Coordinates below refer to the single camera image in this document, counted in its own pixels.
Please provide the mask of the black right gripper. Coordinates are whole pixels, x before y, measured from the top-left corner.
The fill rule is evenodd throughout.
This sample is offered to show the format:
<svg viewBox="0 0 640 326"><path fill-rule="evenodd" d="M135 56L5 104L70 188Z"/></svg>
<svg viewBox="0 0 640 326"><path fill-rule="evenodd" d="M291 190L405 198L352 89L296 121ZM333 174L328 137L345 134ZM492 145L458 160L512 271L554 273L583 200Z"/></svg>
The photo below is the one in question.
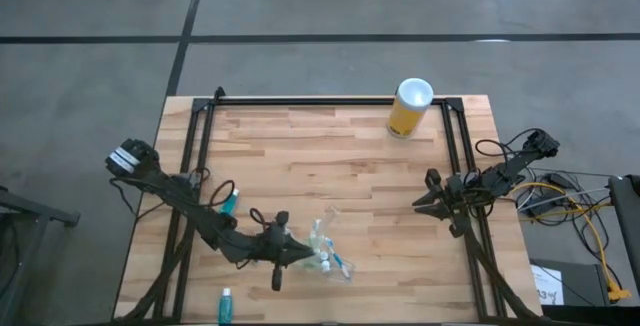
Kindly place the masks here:
<svg viewBox="0 0 640 326"><path fill-rule="evenodd" d="M472 229L469 208L470 190L465 187L458 175L442 178L436 169L427 171L425 182L428 192L412 203L414 211L437 219L450 221L449 232L454 238L464 236Z"/></svg>

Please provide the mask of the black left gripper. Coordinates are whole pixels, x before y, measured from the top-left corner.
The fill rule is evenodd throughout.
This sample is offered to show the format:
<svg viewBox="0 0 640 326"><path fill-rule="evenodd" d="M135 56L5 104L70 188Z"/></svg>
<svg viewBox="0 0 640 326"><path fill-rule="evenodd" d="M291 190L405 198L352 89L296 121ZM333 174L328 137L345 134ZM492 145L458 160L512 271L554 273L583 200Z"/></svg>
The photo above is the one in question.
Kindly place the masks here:
<svg viewBox="0 0 640 326"><path fill-rule="evenodd" d="M260 243L258 247L258 254L261 256L262 260L267 260L274 264L271 288L273 291L280 291L282 285L283 265L281 253L285 250L287 236L286 224L289 220L289 213L287 211L279 211L273 221L267 222L259 210L252 210L251 218L263 227L263 232L259 236ZM291 251L305 252L305 254L294 254L291 256L288 263L289 266L294 266L296 261L315 257L315 250L313 247L299 242L290 235L287 236L287 249Z"/></svg>

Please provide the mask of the clear acrylic organizer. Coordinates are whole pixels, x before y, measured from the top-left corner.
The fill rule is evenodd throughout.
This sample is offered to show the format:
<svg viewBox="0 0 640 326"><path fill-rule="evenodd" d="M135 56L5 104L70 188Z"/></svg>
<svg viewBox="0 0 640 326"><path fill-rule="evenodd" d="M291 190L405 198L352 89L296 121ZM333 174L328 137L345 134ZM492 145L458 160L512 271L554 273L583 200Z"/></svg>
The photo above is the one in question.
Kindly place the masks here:
<svg viewBox="0 0 640 326"><path fill-rule="evenodd" d="M294 264L294 269L314 282L350 284L355 274L355 266L344 259L336 250L335 242L329 235L339 211L333 205L325 208L322 217L315 218L305 244L313 255Z"/></svg>

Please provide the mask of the yellow wipes canister white lid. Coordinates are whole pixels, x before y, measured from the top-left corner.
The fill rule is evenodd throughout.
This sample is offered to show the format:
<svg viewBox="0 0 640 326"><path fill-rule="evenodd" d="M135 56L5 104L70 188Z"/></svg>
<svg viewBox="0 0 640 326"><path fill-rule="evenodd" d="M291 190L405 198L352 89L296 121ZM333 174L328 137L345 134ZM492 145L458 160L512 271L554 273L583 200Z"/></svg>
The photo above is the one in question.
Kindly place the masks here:
<svg viewBox="0 0 640 326"><path fill-rule="evenodd" d="M397 87L387 129L398 138L411 137L434 99L429 82L421 78L408 78Z"/></svg>

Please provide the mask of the black power brick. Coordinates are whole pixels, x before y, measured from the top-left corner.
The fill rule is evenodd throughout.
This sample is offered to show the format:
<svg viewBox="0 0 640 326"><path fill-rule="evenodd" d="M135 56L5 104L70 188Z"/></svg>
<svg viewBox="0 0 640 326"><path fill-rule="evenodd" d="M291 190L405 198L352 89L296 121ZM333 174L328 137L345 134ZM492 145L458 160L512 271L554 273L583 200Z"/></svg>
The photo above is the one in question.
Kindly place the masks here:
<svg viewBox="0 0 640 326"><path fill-rule="evenodd" d="M563 177L560 174L557 173L548 173L544 176L544 179L549 183L552 184L556 187L562 188L562 189L572 189L575 190L576 187L574 185L574 183Z"/></svg>

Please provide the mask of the white paper sheet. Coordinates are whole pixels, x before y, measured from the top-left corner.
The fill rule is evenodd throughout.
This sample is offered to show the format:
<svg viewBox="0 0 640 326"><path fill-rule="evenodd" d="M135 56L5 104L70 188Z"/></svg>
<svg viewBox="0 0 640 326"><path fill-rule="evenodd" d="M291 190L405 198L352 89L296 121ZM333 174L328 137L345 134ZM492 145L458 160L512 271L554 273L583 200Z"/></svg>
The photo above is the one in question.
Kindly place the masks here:
<svg viewBox="0 0 640 326"><path fill-rule="evenodd" d="M537 265L532 265L531 271L540 303L542 305L563 306L562 273Z"/></svg>

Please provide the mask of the dark grey box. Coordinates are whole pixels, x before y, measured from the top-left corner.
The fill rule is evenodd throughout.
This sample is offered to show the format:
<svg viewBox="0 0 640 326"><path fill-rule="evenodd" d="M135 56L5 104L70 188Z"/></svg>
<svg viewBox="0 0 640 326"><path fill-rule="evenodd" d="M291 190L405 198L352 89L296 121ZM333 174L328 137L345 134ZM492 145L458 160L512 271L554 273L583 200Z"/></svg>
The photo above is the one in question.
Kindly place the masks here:
<svg viewBox="0 0 640 326"><path fill-rule="evenodd" d="M610 306L606 278L599 264L568 263L531 258L530 265L562 273L563 306Z"/></svg>

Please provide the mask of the black cart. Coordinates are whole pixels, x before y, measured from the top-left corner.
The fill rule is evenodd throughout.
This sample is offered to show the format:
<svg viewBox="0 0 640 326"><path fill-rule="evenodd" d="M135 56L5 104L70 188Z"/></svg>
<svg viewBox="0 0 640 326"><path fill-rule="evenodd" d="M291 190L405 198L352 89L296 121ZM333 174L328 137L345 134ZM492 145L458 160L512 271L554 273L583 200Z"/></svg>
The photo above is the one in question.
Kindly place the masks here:
<svg viewBox="0 0 640 326"><path fill-rule="evenodd" d="M634 281L640 290L640 175L610 177L608 189Z"/></svg>

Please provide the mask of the black floor tape strip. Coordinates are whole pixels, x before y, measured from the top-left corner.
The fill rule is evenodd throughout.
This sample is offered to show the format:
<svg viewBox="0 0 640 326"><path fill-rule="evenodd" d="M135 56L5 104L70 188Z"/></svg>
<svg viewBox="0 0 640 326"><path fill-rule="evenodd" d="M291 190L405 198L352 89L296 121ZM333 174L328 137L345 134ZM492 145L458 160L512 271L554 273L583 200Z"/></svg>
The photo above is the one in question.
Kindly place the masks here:
<svg viewBox="0 0 640 326"><path fill-rule="evenodd" d="M191 36L0 36L0 44L281 44L640 41L638 33L547 34L296 34Z"/></svg>
<svg viewBox="0 0 640 326"><path fill-rule="evenodd" d="M186 17L184 20L182 32L178 42L178 47L172 64L171 72L167 82L165 96L175 96L180 83L180 78L190 44L190 38L193 32L196 15L198 12L200 0L190 0Z"/></svg>

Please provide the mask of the grey metal stand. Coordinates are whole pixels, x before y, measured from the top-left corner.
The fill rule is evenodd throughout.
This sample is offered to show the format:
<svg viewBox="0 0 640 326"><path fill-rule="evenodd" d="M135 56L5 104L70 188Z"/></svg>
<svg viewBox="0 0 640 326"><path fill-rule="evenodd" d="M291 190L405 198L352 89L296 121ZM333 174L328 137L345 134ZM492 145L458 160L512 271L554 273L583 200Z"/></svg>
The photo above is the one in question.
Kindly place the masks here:
<svg viewBox="0 0 640 326"><path fill-rule="evenodd" d="M35 223L29 242L23 249L18 249L15 273L10 277L7 287L3 291L0 290L0 326L10 326L25 296L48 224L58 221L65 227L76 227L80 213L67 212L28 200L11 193L3 186L0 186L0 207L12 210L12 216L26 216Z"/></svg>

